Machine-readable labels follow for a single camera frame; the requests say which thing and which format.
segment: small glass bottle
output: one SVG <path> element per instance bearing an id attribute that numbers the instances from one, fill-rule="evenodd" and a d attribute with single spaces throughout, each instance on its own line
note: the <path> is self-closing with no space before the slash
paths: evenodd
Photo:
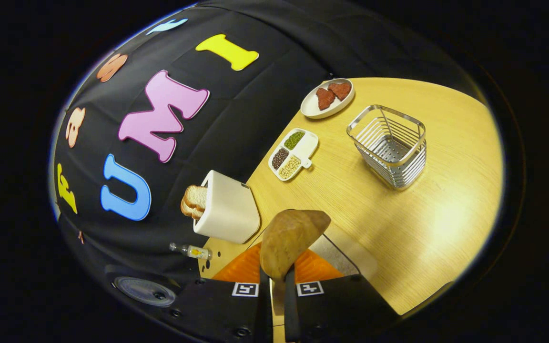
<path id="1" fill-rule="evenodd" d="M 205 248 L 195 247 L 194 245 L 183 244 L 177 245 L 175 243 L 170 243 L 168 248 L 172 252 L 180 252 L 185 256 L 191 258 L 201 258 L 201 259 L 211 259 L 211 251 Z"/>

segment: white plate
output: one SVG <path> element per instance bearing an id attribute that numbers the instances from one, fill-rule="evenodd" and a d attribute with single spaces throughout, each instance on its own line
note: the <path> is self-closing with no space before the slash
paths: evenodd
<path id="1" fill-rule="evenodd" d="M 300 139 L 300 141 L 294 146 L 294 149 L 289 150 L 285 146 L 285 141 L 289 138 L 290 135 L 296 133 L 296 132 L 304 132 L 305 135 Z M 316 146 L 319 143 L 319 137 L 317 137 L 314 133 L 311 131 L 303 130 L 300 128 L 295 128 L 293 130 L 290 130 L 285 137 L 281 140 L 279 145 L 277 145 L 277 148 L 273 151 L 272 154 L 270 154 L 270 158 L 268 159 L 268 167 L 270 167 L 270 170 L 276 175 L 279 180 L 282 182 L 285 182 L 287 180 L 291 180 L 296 174 L 300 171 L 302 168 L 309 168 L 312 165 L 312 161 L 309 159 L 313 152 L 315 152 Z M 273 167 L 273 158 L 275 157 L 275 154 L 279 152 L 280 149 L 286 150 L 288 152 L 287 157 L 285 160 L 283 160 L 283 163 L 279 166 L 278 169 L 275 169 Z M 287 164 L 287 161 L 291 159 L 292 156 L 295 156 L 300 160 L 300 165 L 298 168 L 286 179 L 281 178 L 279 175 L 279 169 L 281 169 L 284 165 Z"/>
<path id="2" fill-rule="evenodd" d="M 342 84 L 342 82 L 348 82 L 351 84 L 351 91 L 349 92 L 349 95 L 346 96 L 346 98 L 342 101 L 340 101 L 338 98 L 334 99 L 334 102 L 332 102 L 328 108 L 325 110 L 319 109 L 319 100 L 316 97 L 316 91 L 319 88 L 323 88 L 327 90 L 327 86 L 329 84 Z M 300 105 L 300 111 L 303 115 L 312 118 L 312 119 L 320 119 L 329 117 L 330 115 L 338 113 L 340 110 L 346 107 L 346 105 L 353 100 L 353 97 L 355 96 L 355 86 L 353 86 L 353 83 L 347 79 L 333 79 L 329 80 L 327 82 L 323 82 L 323 84 L 318 85 L 315 87 L 311 93 L 309 93 L 305 99 L 302 101 L 302 104 Z"/>

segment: black background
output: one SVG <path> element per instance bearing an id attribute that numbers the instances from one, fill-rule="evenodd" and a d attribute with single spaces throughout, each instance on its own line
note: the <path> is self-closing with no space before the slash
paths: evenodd
<path id="1" fill-rule="evenodd" d="M 475 57 L 507 96 L 527 150 L 525 209 L 499 262 L 453 309 L 386 338 L 549 342 L 549 1 L 365 3 Z M 0 2 L 0 341 L 180 341 L 81 269 L 46 191 L 50 134 L 70 92 L 105 52 L 179 4 Z"/>

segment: stainless steel basket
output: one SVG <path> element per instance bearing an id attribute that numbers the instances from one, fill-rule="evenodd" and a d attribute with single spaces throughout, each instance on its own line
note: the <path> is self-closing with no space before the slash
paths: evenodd
<path id="1" fill-rule="evenodd" d="M 399 191 L 408 188 L 425 167 L 425 126 L 399 111 L 368 106 L 346 127 L 346 134 L 355 141 L 372 170 Z"/>

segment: letter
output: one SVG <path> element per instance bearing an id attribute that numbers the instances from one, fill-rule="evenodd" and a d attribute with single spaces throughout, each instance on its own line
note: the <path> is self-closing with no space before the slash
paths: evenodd
<path id="1" fill-rule="evenodd" d="M 141 176 L 116 163 L 112 154 L 107 155 L 107 158 L 105 158 L 103 176 L 107 180 L 114 177 L 133 187 L 137 193 L 135 202 L 127 202 L 113 195 L 109 191 L 109 187 L 103 185 L 101 187 L 101 206 L 105 211 L 113 211 L 131 220 L 141 220 L 148 215 L 152 203 L 152 194 L 148 183 Z"/>
<path id="2" fill-rule="evenodd" d="M 69 204 L 69 206 L 71 206 L 75 214 L 78 214 L 78 208 L 76 207 L 76 197 L 73 195 L 73 192 L 69 191 L 69 184 L 67 183 L 67 179 L 65 179 L 65 176 L 63 176 L 62 173 L 63 166 L 59 163 L 59 165 L 57 165 L 57 175 L 59 178 L 59 196 L 61 196 L 61 198 L 63 198 Z"/>
<path id="3" fill-rule="evenodd" d="M 257 60 L 260 56 L 256 51 L 247 51 L 226 39 L 226 35 L 219 34 L 205 39 L 196 46 L 197 51 L 209 50 L 229 61 L 232 69 L 239 71 Z"/>
<path id="4" fill-rule="evenodd" d="M 99 69 L 96 78 L 101 80 L 101 82 L 108 81 L 118 70 L 120 70 L 120 68 L 122 68 L 122 65 L 124 65 L 127 59 L 128 55 L 113 55 L 113 57 Z"/>
<path id="5" fill-rule="evenodd" d="M 166 70 L 156 73 L 148 84 L 145 93 L 154 107 L 152 111 L 136 111 L 124 117 L 118 131 L 121 141 L 131 138 L 157 152 L 162 163 L 168 162 L 175 151 L 174 137 L 162 139 L 153 132 L 181 132 L 183 126 L 173 111 L 174 106 L 182 113 L 183 119 L 191 119 L 207 102 L 209 91 L 197 91 L 181 84 L 166 74 Z"/>
<path id="6" fill-rule="evenodd" d="M 167 31 L 170 29 L 174 29 L 177 26 L 183 24 L 184 22 L 188 21 L 187 18 L 181 19 L 180 21 L 176 21 L 177 19 L 170 20 L 168 22 L 163 22 L 159 26 L 156 26 L 155 28 L 151 29 L 150 32 L 146 33 L 145 35 L 149 35 L 152 32 L 162 32 Z"/>
<path id="7" fill-rule="evenodd" d="M 69 116 L 69 121 L 67 122 L 67 130 L 65 131 L 65 139 L 67 139 L 67 143 L 69 143 L 70 148 L 73 148 L 74 145 L 76 145 L 80 126 L 82 126 L 85 113 L 86 107 L 84 107 L 83 109 L 76 107 L 76 109 L 73 110 L 73 113 L 71 113 L 71 115 Z"/>

